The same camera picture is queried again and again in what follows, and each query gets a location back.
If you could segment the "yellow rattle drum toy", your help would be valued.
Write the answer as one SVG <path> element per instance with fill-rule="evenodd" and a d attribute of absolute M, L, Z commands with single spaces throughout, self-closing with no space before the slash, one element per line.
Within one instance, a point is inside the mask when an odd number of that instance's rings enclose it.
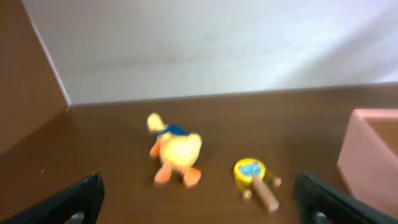
<path fill-rule="evenodd" d="M 233 174 L 235 184 L 244 200 L 250 200 L 256 194 L 268 213 L 277 211 L 279 201 L 268 183 L 279 188 L 282 179 L 270 173 L 264 163 L 256 158 L 241 159 L 234 165 Z"/>

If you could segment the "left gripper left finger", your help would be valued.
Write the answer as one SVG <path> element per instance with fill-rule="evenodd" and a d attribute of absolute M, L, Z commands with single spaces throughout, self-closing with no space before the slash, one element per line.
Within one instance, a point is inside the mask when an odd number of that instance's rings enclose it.
<path fill-rule="evenodd" d="M 65 223 L 82 213 L 82 223 L 95 224 L 105 197 L 104 182 L 99 172 L 79 180 L 49 198 L 1 221 L 1 224 Z"/>

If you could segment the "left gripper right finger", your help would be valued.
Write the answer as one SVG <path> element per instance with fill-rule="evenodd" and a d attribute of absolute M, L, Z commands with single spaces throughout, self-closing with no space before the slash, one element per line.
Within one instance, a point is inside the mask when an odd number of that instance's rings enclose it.
<path fill-rule="evenodd" d="M 292 198 L 301 223 L 397 224 L 397 219 L 303 172 L 295 180 Z"/>

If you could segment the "yellow plush duck toy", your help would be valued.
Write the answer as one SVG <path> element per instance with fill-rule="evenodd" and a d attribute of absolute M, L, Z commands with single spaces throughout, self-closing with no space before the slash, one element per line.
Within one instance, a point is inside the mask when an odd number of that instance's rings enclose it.
<path fill-rule="evenodd" d="M 186 188 L 195 186 L 201 179 L 201 171 L 194 168 L 200 155 L 201 136 L 187 133 L 177 125 L 165 124 L 157 113 L 148 116 L 147 128 L 155 134 L 155 143 L 149 155 L 159 158 L 161 163 L 154 176 L 154 183 L 168 182 L 175 171 L 181 175 Z"/>

